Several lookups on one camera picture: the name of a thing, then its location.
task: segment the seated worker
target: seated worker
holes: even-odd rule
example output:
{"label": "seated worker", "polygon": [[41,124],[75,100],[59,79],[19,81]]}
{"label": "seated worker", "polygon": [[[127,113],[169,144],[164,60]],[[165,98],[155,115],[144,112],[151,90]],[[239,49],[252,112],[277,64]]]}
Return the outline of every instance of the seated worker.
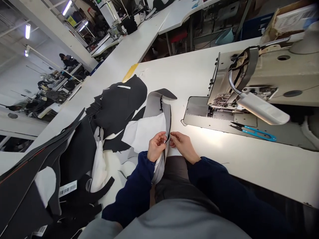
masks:
{"label": "seated worker", "polygon": [[170,146],[182,156],[166,159],[150,208],[155,161],[166,149],[165,132],[139,153],[138,165],[116,200],[90,222],[79,239],[286,238],[292,229],[275,208],[259,200],[227,169],[199,157],[190,138],[171,132]]}
{"label": "seated worker", "polygon": [[70,55],[64,55],[62,53],[59,54],[60,58],[61,58],[61,61],[63,61],[64,65],[66,67],[69,67],[69,66],[73,66],[73,65],[76,65],[78,64],[78,61],[75,60],[72,56]]}

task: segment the gray pants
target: gray pants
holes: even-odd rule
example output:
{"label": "gray pants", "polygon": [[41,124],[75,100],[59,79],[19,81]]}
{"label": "gray pants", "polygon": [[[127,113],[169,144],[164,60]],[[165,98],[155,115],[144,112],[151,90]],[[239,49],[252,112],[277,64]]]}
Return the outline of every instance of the gray pants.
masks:
{"label": "gray pants", "polygon": [[166,158],[161,181],[155,185],[155,202],[164,199],[190,199],[218,213],[217,206],[188,179],[186,160],[182,156]]}

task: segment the blue sweater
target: blue sweater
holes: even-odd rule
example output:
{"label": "blue sweater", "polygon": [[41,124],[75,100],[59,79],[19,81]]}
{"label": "blue sweater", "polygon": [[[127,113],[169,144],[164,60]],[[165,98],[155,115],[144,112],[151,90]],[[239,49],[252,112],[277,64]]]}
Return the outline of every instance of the blue sweater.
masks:
{"label": "blue sweater", "polygon": [[[125,228],[134,218],[150,208],[150,189],[155,163],[147,159],[147,151],[139,153],[138,165],[115,203],[106,206],[102,218],[115,221]],[[190,182],[214,202],[221,215],[238,225],[254,238],[287,237],[292,229],[284,216],[269,204],[259,200],[227,169],[206,157],[188,169]]]}

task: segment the left hand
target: left hand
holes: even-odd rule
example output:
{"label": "left hand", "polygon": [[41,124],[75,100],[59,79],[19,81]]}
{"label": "left hand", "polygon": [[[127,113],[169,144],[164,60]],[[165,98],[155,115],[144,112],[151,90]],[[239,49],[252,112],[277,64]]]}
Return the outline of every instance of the left hand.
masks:
{"label": "left hand", "polygon": [[151,162],[155,162],[160,157],[162,151],[166,148],[166,143],[164,142],[167,140],[167,137],[165,134],[165,131],[159,132],[150,140],[147,158]]}

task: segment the fluorescent light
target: fluorescent light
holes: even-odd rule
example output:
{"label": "fluorescent light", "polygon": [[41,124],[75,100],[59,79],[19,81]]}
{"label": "fluorescent light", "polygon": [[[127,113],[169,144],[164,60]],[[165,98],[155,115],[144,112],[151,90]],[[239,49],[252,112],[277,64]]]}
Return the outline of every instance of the fluorescent light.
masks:
{"label": "fluorescent light", "polygon": [[27,24],[26,25],[26,39],[30,38],[30,29],[31,29],[30,24]]}
{"label": "fluorescent light", "polygon": [[65,7],[65,9],[64,9],[64,11],[63,11],[63,13],[62,13],[63,16],[66,15],[67,11],[68,11],[69,8],[71,7],[71,4],[72,4],[72,1],[70,0],[70,1],[67,3],[67,5],[66,5],[66,7]]}
{"label": "fluorescent light", "polygon": [[80,28],[79,32],[83,30],[83,28],[89,23],[89,21],[86,21],[86,23],[84,23],[84,25]]}

